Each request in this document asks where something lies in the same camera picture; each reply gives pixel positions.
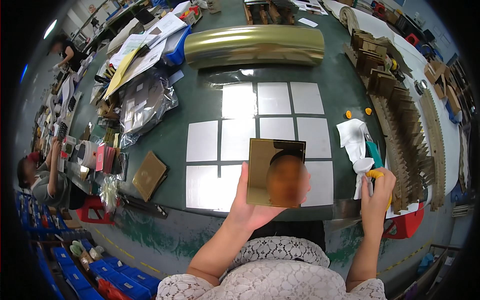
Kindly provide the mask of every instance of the woman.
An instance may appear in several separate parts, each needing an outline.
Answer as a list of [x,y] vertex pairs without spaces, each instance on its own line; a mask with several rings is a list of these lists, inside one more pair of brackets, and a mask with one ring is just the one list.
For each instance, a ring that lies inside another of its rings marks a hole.
[[50,71],[53,72],[60,70],[60,67],[66,63],[68,63],[72,70],[77,72],[81,66],[80,62],[88,57],[85,53],[77,50],[75,45],[71,41],[67,40],[67,36],[64,34],[53,37],[53,40],[50,44],[50,52],[61,53],[63,57],[63,60],[60,63],[55,64],[50,69]]
[[384,176],[375,180],[371,197],[363,179],[365,236],[346,282],[328,269],[328,257],[309,240],[248,240],[285,208],[246,203],[248,165],[243,163],[228,217],[193,257],[186,274],[167,277],[159,284],[157,299],[386,299],[383,282],[375,277],[385,208],[396,179],[387,169],[378,170]]
[[57,171],[61,142],[53,137],[45,162],[35,168],[35,163],[26,156],[18,162],[18,185],[30,189],[38,204],[55,208],[78,209],[84,205],[86,193]]

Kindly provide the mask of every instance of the wall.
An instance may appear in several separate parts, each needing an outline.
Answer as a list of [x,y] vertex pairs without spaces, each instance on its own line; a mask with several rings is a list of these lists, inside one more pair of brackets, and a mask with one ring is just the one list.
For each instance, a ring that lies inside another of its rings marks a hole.
[[[422,29],[429,29],[435,36],[435,43],[437,50],[440,52],[446,63],[455,53],[460,56],[460,52],[455,45],[453,38],[445,27],[444,23],[437,16],[433,8],[425,0],[406,0],[401,11],[407,14],[410,18],[413,18],[416,12],[420,14],[420,17],[425,20],[425,24]],[[450,41],[449,45],[446,45],[442,41],[442,37],[445,37]]]

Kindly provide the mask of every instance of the gloved hand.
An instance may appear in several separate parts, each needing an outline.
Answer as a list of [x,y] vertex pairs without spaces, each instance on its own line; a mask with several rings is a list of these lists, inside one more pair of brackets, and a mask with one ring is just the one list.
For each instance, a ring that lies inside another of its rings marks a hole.
[[58,71],[58,70],[60,70],[60,67],[58,66],[58,64],[55,64],[55,65],[49,70],[49,72],[56,72],[56,71]]

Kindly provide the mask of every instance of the red stool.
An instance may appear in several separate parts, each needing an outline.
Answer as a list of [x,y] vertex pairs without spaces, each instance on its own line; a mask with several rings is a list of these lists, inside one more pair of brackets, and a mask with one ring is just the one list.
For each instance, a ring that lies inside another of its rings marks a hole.
[[[392,224],[384,231],[382,238],[401,240],[411,238],[415,231],[417,231],[423,220],[423,203],[419,204],[419,209],[414,213],[409,213],[402,216],[392,218]],[[393,226],[396,225],[396,234],[389,234]]]
[[[88,217],[88,210],[93,209],[98,217],[98,219],[90,219]],[[104,213],[103,218],[98,213],[99,210],[105,210],[103,208],[102,201],[100,200],[99,196],[87,196],[85,199],[84,205],[77,209],[77,215],[80,221],[85,223],[98,223],[98,224],[115,224],[115,222],[110,221],[110,214]]]
[[420,40],[413,33],[409,34],[405,39],[414,46],[420,42]]

